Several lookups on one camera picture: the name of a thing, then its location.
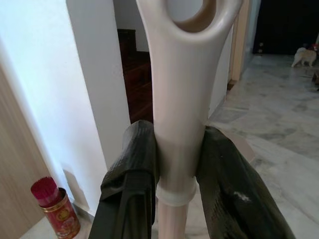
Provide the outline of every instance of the label on can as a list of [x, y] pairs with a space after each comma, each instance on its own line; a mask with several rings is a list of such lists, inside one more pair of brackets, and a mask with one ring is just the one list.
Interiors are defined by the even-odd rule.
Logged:
[[79, 220], [64, 189], [59, 189], [63, 199], [53, 207], [42, 208], [59, 239], [71, 239], [80, 230]]

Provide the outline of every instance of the door frame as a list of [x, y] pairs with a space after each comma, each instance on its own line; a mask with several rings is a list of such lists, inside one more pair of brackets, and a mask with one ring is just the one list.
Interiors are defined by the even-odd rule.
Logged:
[[229, 64], [228, 81], [239, 81], [244, 66], [245, 46], [249, 26], [252, 0], [243, 0], [243, 5], [234, 21], [232, 49]]

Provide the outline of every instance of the marble floor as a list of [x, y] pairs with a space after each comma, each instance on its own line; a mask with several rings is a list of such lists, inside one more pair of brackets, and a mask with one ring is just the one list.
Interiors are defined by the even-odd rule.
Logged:
[[[319, 92], [315, 68], [292, 69], [290, 56], [256, 56], [209, 124], [246, 138], [259, 172], [297, 239], [319, 235]], [[90, 223], [81, 220], [78, 239]], [[46, 237], [39, 233], [42, 228]], [[46, 219], [22, 239], [55, 238]], [[152, 239], [158, 238], [155, 222]], [[185, 239], [209, 239], [200, 193], [190, 203]]]

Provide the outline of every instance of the white dog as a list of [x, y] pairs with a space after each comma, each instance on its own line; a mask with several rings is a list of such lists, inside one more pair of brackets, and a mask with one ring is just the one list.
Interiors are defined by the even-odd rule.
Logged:
[[316, 49], [315, 50], [307, 50], [304, 47], [299, 48], [295, 54], [295, 60], [291, 67], [295, 67], [299, 62], [304, 66], [305, 62], [309, 63], [309, 66], [312, 67], [313, 63], [317, 58]]

